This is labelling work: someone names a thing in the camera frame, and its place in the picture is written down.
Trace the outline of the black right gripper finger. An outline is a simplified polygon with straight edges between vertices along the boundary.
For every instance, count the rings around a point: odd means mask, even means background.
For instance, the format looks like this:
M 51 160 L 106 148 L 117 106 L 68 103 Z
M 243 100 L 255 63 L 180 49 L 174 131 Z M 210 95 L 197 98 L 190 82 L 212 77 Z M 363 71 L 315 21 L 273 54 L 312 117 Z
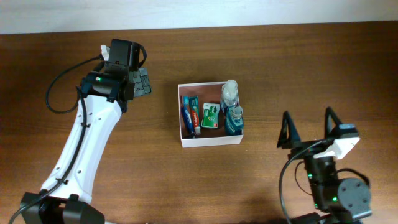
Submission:
M 282 127 L 277 141 L 278 148 L 296 148 L 301 145 L 301 138 L 295 128 L 294 122 L 285 111 L 282 116 Z
M 325 111 L 325 125 L 324 125 L 324 137 L 325 139 L 329 136 L 335 126 L 341 125 L 342 122 L 333 111 L 332 107 L 328 107 Z

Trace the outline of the teal Listerine mouthwash bottle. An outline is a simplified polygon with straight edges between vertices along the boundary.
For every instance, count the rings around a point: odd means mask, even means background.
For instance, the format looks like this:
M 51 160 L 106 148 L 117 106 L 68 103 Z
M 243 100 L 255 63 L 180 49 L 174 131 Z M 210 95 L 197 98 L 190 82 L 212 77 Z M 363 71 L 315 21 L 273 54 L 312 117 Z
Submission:
M 227 109 L 224 128 L 227 136 L 242 135 L 244 127 L 243 108 L 231 106 Z

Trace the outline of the green Colgate toothpaste tube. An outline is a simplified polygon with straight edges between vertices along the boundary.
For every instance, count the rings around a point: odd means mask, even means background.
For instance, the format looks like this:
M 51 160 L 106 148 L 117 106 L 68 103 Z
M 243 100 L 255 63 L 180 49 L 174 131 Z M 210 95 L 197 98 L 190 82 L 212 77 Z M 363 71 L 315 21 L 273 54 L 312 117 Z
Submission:
M 199 109 L 198 109 L 198 97 L 191 96 L 189 98 L 189 104 L 190 104 L 191 115 L 192 115 L 193 129 L 194 129 L 195 134 L 198 136 L 201 134 Z

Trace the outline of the purple liquid bottle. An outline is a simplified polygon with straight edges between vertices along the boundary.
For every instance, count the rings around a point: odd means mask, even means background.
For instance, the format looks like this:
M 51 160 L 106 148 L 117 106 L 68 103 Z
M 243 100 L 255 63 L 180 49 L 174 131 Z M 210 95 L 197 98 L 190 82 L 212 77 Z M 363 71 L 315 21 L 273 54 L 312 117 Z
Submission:
M 228 80 L 221 88 L 221 110 L 223 114 L 229 107 L 238 104 L 238 84 L 235 80 Z

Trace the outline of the green white packet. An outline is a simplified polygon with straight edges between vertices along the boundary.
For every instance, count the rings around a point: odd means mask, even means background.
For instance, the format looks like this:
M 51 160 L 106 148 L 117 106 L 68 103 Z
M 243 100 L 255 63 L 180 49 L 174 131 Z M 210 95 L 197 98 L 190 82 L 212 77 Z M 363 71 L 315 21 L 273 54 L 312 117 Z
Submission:
M 201 126 L 208 129 L 219 128 L 219 112 L 220 104 L 204 103 L 203 104 L 203 119 Z

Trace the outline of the blue white toothbrush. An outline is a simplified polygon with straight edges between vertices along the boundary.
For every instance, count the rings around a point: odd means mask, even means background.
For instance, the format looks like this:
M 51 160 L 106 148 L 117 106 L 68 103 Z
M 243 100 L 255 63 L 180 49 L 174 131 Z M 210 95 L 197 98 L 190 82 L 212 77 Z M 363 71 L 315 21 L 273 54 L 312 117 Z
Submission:
M 184 112 L 187 116 L 190 115 L 189 97 L 188 97 L 188 96 L 182 96 L 182 105 L 183 105 L 183 112 Z

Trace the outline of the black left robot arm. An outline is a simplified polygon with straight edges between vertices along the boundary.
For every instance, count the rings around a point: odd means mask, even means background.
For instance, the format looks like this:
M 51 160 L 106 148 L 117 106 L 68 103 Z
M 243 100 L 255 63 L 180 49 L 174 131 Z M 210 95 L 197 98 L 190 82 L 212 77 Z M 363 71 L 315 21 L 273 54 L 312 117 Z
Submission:
M 113 39 L 94 57 L 100 63 L 77 86 L 76 118 L 53 171 L 40 192 L 25 193 L 9 219 L 26 223 L 106 223 L 91 206 L 96 171 L 109 136 L 128 104 L 151 93 L 143 45 Z

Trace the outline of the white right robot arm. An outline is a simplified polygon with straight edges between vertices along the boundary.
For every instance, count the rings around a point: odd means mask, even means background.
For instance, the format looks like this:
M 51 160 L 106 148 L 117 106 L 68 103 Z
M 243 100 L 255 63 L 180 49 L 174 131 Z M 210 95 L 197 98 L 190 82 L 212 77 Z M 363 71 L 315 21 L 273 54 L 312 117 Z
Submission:
M 302 141 L 289 112 L 282 115 L 277 147 L 290 150 L 279 176 L 279 200 L 287 223 L 361 223 L 371 216 L 371 184 L 364 174 L 336 168 L 359 143 L 354 124 L 343 123 L 332 108 L 325 111 L 324 137 Z M 284 174 L 295 160 L 305 166 L 315 212 L 291 218 L 283 194 Z

